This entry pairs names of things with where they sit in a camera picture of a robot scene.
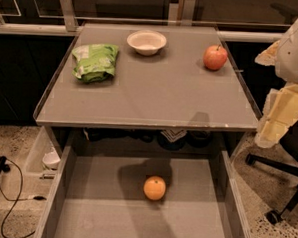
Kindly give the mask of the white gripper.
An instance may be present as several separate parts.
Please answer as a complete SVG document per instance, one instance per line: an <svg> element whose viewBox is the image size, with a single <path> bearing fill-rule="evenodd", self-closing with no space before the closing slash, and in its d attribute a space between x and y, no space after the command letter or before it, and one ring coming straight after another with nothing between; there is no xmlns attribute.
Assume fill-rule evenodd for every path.
<svg viewBox="0 0 298 238"><path fill-rule="evenodd" d="M271 89L258 123L255 144L270 148L279 143L298 121L298 18L280 42L272 43L254 59L256 64L275 66L276 75L287 81L281 90Z"/></svg>

